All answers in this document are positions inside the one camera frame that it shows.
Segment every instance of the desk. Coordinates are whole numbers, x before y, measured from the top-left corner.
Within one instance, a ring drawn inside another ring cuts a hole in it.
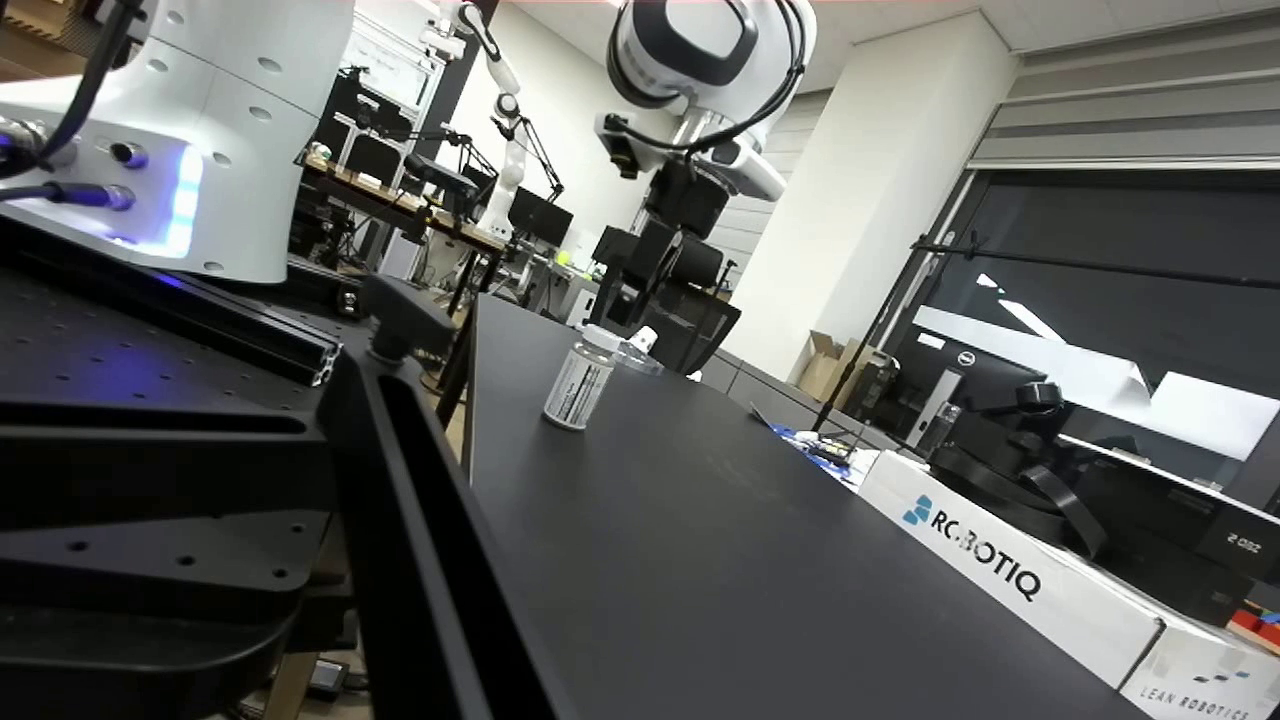
[[[706,387],[544,426],[568,339],[480,295],[468,480],[584,720],[1140,715]]]
[[[487,257],[487,269],[480,277],[480,294],[490,283],[496,266],[505,257],[509,244],[501,244],[490,231],[476,230],[476,224],[458,224],[449,208],[435,208],[430,201],[415,195],[415,193],[391,193],[391,189],[374,189],[370,181],[357,181],[357,173],[321,161],[315,152],[303,155],[303,181],[315,184],[325,195],[350,206],[383,224],[396,224],[409,239],[421,239],[428,230],[445,231],[449,239],[468,244],[468,269],[457,280],[457,294],[449,301],[449,318],[457,311],[468,277],[476,269],[476,257]]]

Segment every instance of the floor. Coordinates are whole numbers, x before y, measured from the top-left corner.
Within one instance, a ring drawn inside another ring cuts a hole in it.
[[[94,46],[94,30],[88,20],[75,20],[60,39],[39,39],[0,20],[0,85],[39,80],[39,76],[75,76],[93,46]],[[449,445],[457,451],[458,451],[458,441],[463,441],[463,410],[449,427]],[[362,667],[358,651],[335,651],[332,662]],[[248,702],[243,703],[248,720],[256,720],[259,707],[264,707],[264,697]],[[306,702],[299,720],[370,720],[370,712],[362,697],[345,697],[335,703]]]

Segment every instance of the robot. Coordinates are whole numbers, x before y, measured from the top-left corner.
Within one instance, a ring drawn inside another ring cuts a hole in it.
[[[476,33],[509,91],[509,161],[480,222],[505,231],[522,155],[541,139],[480,12],[458,0],[430,10],[423,53],[458,56],[458,33]],[[144,46],[109,73],[134,15],[146,20]],[[132,266],[278,283],[297,155],[315,132],[350,15],[357,0],[114,0],[114,46],[93,56],[85,80],[0,85],[0,213]],[[722,30],[740,39],[716,56]],[[687,100],[693,119],[671,146],[622,119],[605,119],[599,135],[628,173],[663,164],[737,193],[778,193],[760,150],[809,50],[802,0],[631,0],[609,73],[635,104]]]

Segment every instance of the ceiling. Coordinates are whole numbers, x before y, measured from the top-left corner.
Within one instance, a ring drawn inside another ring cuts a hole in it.
[[[610,30],[609,0],[509,0],[536,23],[565,37],[593,62],[605,62]],[[1093,39],[1140,37],[1157,30],[1202,23],[1242,12],[1280,10],[1280,0],[812,0],[817,56],[802,91],[833,90],[850,46],[946,20],[958,12],[987,12],[1011,53],[1048,53]]]

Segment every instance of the black table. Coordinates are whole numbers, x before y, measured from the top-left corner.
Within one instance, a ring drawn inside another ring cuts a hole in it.
[[[544,426],[571,335],[476,311],[468,480],[579,715],[1140,715],[706,387],[617,371]]]

